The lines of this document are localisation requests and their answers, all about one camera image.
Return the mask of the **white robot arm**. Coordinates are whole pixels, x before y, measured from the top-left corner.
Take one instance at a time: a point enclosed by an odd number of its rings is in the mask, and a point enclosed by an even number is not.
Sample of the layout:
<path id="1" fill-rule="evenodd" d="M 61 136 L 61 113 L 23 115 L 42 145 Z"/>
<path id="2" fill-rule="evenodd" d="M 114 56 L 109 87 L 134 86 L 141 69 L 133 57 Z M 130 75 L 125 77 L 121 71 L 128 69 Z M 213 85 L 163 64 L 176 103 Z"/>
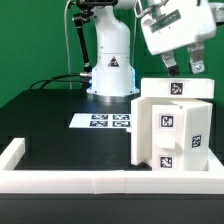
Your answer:
<path id="1" fill-rule="evenodd" d="M 203 41 L 215 36 L 217 21 L 208 0 L 118 0 L 116 6 L 135 11 L 149 52 L 162 58 L 169 75 L 179 73 L 174 51 L 184 46 L 189 49 L 191 72 L 204 70 Z M 93 17 L 97 63 L 87 94 L 104 102 L 122 102 L 139 93 L 130 65 L 129 28 L 115 18 L 112 6 L 97 4 Z"/>

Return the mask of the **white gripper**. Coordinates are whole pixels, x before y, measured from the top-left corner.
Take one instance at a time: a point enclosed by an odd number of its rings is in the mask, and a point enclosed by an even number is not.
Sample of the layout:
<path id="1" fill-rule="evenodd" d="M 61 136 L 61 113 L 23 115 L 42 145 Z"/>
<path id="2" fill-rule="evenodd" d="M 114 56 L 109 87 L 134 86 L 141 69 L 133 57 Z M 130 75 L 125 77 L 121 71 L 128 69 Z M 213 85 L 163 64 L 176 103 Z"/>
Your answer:
<path id="1" fill-rule="evenodd" d="M 216 34 L 208 0 L 169 0 L 157 13 L 146 14 L 141 19 L 141 28 L 149 52 L 161 54 L 170 76 L 180 73 L 172 50 L 188 45 L 190 72 L 198 74 L 205 70 L 204 44 L 200 41 Z"/>

